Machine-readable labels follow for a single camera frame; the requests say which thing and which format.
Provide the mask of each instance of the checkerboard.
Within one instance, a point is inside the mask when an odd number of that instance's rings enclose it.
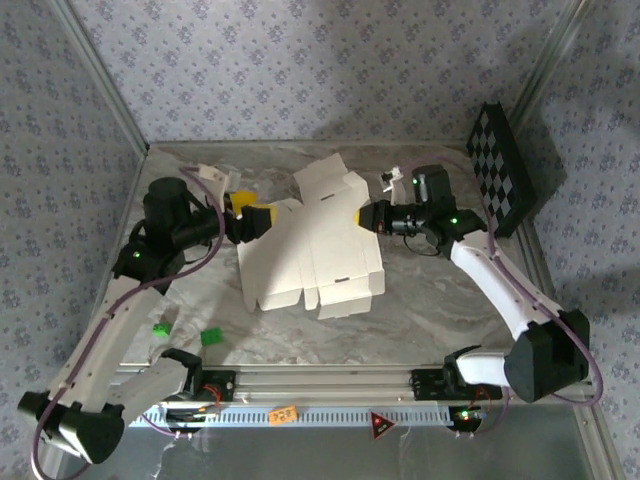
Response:
[[[467,152],[496,236],[511,236],[533,208],[536,195],[499,103],[482,106]]]

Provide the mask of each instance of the green block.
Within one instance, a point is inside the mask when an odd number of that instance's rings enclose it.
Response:
[[[153,334],[156,337],[168,337],[171,332],[171,324],[169,323],[156,323],[153,326]]]
[[[204,347],[206,347],[207,345],[220,343],[223,340],[224,338],[222,337],[222,330],[220,330],[219,328],[210,328],[209,330],[200,332],[200,342]]]

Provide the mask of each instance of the floral wallpaper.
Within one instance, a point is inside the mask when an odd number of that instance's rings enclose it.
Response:
[[[465,139],[564,2],[73,0],[147,142]]]
[[[592,321],[601,405],[640,479],[640,4],[595,3],[519,140],[557,295]]]
[[[0,2],[0,478],[84,330],[138,159],[44,0]]]

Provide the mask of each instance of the orange label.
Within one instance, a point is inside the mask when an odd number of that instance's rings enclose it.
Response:
[[[298,419],[296,407],[278,408],[269,412],[269,425],[282,425],[283,423],[295,422]]]

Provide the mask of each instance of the white marble tabletop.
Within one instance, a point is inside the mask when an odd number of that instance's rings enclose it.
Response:
[[[258,193],[261,203],[297,197],[292,173],[308,163],[339,152],[351,170],[369,183],[372,198],[382,197],[377,180],[394,165],[433,163],[446,155],[465,165],[454,150],[430,146],[339,146],[324,144],[234,145],[173,144],[152,147],[131,208],[128,227],[143,217],[142,197],[151,181],[180,176],[186,163],[206,163],[236,169],[241,187]],[[482,213],[469,174],[443,164],[449,171],[459,208]],[[189,188],[196,193],[197,188]],[[500,242],[521,264],[514,240]],[[426,249],[418,238],[416,249]],[[200,352],[207,365],[246,364],[425,364],[472,344],[506,349],[511,338],[497,311],[471,279],[448,260],[409,252],[401,238],[381,237],[386,293],[373,298],[366,314],[318,320],[317,311],[296,306],[250,313],[244,306],[236,248],[225,241],[218,255],[199,272],[176,281],[133,339],[124,364],[146,364],[168,346]],[[204,248],[187,252],[197,258]],[[152,326],[173,324],[170,337],[158,338]],[[200,332],[220,327],[224,342],[202,348]]]

